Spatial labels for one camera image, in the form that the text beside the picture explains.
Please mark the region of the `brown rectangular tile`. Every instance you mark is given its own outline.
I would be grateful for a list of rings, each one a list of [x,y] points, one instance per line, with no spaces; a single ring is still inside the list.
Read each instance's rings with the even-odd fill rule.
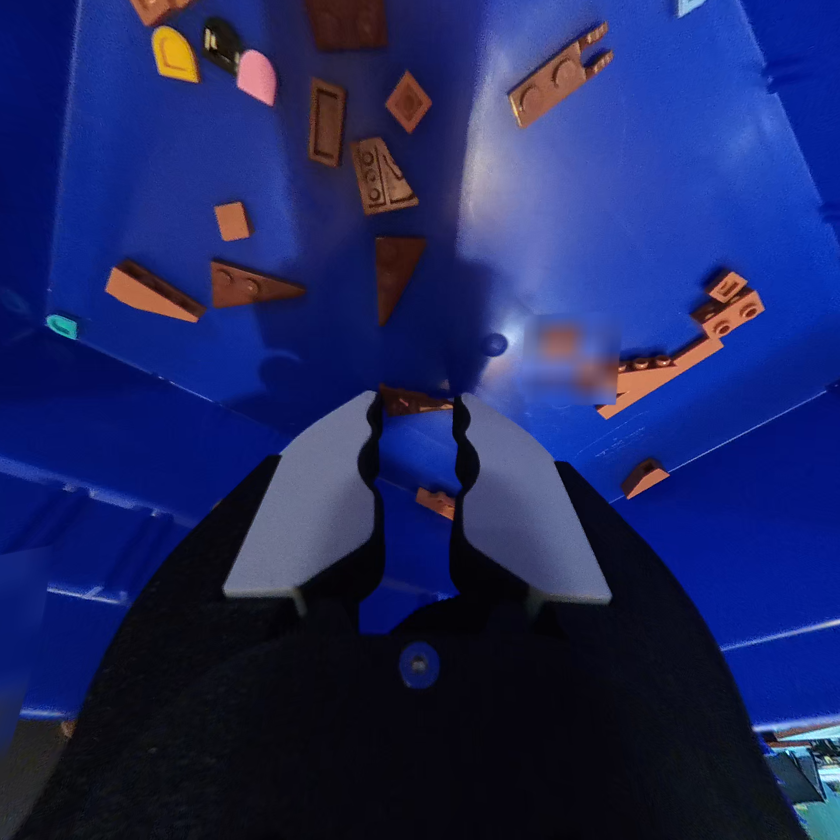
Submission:
[[[308,158],[338,168],[341,164],[347,91],[317,77],[311,79]]]

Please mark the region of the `brown triangular plate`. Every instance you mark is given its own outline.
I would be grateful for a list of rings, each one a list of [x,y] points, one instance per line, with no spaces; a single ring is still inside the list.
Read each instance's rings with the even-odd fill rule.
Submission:
[[[423,256],[425,237],[380,236],[374,241],[374,267],[377,293],[377,318],[384,326],[413,277]]]

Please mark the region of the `pink rounded tile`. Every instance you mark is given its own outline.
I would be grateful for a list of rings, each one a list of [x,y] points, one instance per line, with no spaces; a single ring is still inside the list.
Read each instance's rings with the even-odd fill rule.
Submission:
[[[239,58],[237,89],[259,102],[274,107],[277,99],[277,74],[270,60],[256,49],[247,49]]]

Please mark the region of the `brown studded wedge plate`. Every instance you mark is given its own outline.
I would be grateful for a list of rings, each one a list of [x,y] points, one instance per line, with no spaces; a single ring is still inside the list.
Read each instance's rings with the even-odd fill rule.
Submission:
[[[381,137],[350,144],[353,168],[367,217],[416,207],[419,199]]]

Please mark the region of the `brown bracket brick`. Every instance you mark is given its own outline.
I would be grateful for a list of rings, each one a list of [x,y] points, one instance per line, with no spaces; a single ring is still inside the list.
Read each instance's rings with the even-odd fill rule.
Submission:
[[[757,291],[746,289],[727,302],[710,301],[694,310],[690,316],[711,339],[722,340],[733,330],[754,320],[764,312]]]

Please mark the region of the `small brown slope brick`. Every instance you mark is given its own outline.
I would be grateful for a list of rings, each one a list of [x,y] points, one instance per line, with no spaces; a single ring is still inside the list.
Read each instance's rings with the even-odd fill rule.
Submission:
[[[669,478],[669,472],[659,460],[653,457],[646,458],[637,464],[622,482],[622,492],[629,500],[667,478]]]

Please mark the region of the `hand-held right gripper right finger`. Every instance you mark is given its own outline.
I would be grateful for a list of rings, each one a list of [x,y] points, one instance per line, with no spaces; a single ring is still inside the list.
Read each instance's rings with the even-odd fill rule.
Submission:
[[[477,396],[455,399],[460,483],[449,574],[472,621],[546,603],[608,606],[613,593],[559,469],[526,430]]]

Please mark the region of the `yellow rounded tile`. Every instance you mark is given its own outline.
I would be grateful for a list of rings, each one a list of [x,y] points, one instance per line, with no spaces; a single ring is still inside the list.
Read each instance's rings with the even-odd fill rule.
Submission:
[[[193,48],[179,31],[170,26],[158,26],[152,32],[151,45],[155,67],[161,77],[200,83]]]

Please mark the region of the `blue plastic bin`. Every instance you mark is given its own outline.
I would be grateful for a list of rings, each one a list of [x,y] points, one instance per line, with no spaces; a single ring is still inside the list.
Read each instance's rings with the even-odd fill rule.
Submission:
[[[196,2],[279,77],[274,107],[200,64],[161,77],[130,2],[2,2],[5,718],[77,715],[167,551],[265,456],[378,384],[475,393],[570,461],[693,598],[757,727],[838,715],[838,4],[386,2],[387,47],[324,53],[304,2]],[[612,63],[526,129],[508,93],[602,22]],[[432,100],[386,110],[405,70]],[[308,158],[313,77],[347,92],[341,164]],[[350,144],[419,199],[367,217]],[[214,206],[254,233],[222,240]],[[427,245],[384,326],[375,238]],[[131,259],[206,313],[104,290]],[[213,307],[221,259],[305,296]],[[618,365],[707,337],[724,269],[764,312],[611,418]],[[46,315],[78,320],[78,340]],[[669,478],[626,499],[646,458]]]

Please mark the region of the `small brown hollow tile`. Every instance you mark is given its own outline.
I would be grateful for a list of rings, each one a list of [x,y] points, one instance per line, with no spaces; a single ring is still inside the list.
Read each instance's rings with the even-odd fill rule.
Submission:
[[[720,304],[729,303],[748,285],[745,277],[730,269],[723,269],[705,286],[704,294]]]

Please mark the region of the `brown corner plate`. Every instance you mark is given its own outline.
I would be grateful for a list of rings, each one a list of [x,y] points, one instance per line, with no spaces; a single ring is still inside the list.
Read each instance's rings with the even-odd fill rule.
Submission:
[[[180,14],[183,10],[192,6],[194,1],[129,1],[133,10],[138,15],[143,26],[150,28],[161,25],[163,22]]]

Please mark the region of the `dark brown wedge brick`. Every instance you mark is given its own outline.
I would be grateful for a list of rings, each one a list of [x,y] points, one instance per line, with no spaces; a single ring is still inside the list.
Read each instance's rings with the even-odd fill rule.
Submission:
[[[383,411],[389,417],[404,417],[417,414],[452,411],[450,400],[432,397],[424,392],[411,391],[401,387],[379,384]]]

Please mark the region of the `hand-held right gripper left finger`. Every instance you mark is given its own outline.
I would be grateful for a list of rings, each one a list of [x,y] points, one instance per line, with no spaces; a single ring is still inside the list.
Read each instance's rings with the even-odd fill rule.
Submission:
[[[224,582],[227,599],[359,615],[385,570],[381,435],[382,397],[364,391],[289,443]]]

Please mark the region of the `brown pointed wedge plate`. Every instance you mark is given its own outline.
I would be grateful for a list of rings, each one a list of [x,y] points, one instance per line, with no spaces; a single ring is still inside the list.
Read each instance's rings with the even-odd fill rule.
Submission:
[[[221,259],[210,262],[213,307],[235,308],[302,298],[306,288]]]

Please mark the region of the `long brown wedge plate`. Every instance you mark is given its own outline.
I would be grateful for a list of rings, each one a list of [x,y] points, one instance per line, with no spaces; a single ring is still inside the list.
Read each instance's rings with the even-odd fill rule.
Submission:
[[[603,418],[614,417],[722,348],[719,339],[705,337],[688,344],[674,356],[658,355],[622,362],[618,365],[613,403],[598,405],[595,410]]]

